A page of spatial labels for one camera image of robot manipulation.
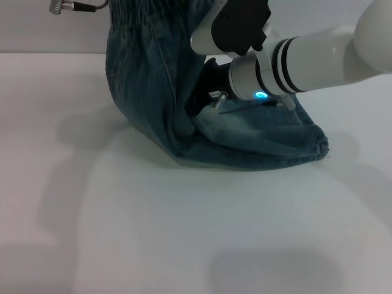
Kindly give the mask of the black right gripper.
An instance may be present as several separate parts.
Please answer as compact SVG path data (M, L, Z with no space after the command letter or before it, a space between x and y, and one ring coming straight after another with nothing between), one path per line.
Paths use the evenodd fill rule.
M197 83L185 104L189 116L197 116L206 106L215 104L222 92L227 93L227 100L235 98L229 82L229 69L230 63L218 65L215 58L204 63Z

